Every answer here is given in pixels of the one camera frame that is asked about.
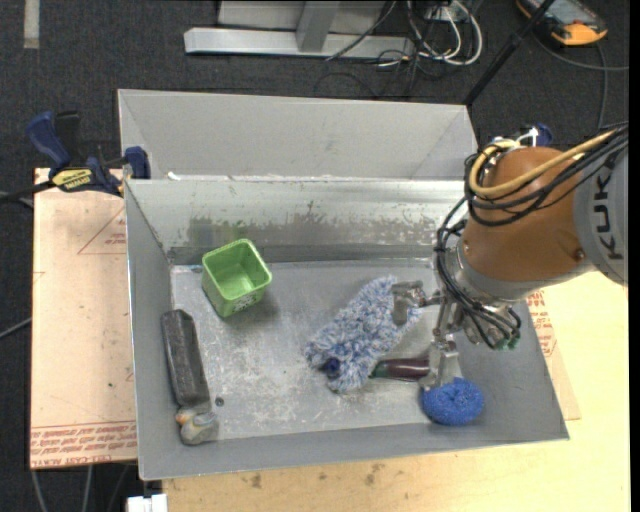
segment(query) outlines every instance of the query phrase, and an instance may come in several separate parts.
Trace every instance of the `blue fuzzy cloth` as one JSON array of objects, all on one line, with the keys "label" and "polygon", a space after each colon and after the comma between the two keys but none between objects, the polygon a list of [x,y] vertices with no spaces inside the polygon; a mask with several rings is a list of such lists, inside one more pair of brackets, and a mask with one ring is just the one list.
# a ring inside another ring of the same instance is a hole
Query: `blue fuzzy cloth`
[{"label": "blue fuzzy cloth", "polygon": [[338,393],[362,387],[376,364],[415,325],[423,309],[409,308],[407,323],[397,326],[391,317],[394,276],[365,285],[306,345],[312,368],[327,373],[328,386]]}]

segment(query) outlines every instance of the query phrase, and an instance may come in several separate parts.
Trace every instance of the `blue sponge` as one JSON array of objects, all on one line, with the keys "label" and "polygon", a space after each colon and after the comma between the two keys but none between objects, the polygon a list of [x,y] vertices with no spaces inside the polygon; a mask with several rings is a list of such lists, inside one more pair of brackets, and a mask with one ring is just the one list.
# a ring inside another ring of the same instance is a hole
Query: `blue sponge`
[{"label": "blue sponge", "polygon": [[484,407],[484,397],[473,382],[455,377],[452,382],[422,391],[422,409],[434,423],[465,425]]}]

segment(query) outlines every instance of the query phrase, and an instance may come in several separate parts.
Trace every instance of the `yellow label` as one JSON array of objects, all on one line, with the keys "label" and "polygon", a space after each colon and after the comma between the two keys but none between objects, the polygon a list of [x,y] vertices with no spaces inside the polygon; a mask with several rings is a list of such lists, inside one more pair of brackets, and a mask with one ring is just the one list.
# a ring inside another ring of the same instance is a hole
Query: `yellow label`
[{"label": "yellow label", "polygon": [[89,181],[91,181],[91,174],[91,169],[66,169],[56,174],[51,181],[60,187],[81,178],[89,178]]},{"label": "yellow label", "polygon": [[65,190],[72,190],[91,183],[91,169],[66,169],[56,174],[51,181]]}]

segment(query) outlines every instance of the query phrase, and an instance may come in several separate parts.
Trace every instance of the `orange device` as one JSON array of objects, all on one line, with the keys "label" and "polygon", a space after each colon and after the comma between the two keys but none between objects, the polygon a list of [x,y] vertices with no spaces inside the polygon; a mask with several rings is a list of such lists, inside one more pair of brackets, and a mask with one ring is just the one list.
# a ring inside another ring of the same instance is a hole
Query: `orange device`
[{"label": "orange device", "polygon": [[[541,0],[516,0],[528,18],[541,3]],[[607,34],[604,20],[579,0],[556,0],[535,30],[563,46],[588,45]]]}]

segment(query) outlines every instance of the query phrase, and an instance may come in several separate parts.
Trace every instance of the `green plastic cup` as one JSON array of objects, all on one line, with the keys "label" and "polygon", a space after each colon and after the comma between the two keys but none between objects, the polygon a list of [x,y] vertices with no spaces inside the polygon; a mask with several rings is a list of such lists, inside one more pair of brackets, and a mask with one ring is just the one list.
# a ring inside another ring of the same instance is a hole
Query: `green plastic cup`
[{"label": "green plastic cup", "polygon": [[202,288],[223,318],[260,302],[271,272],[253,243],[236,240],[202,257]]}]

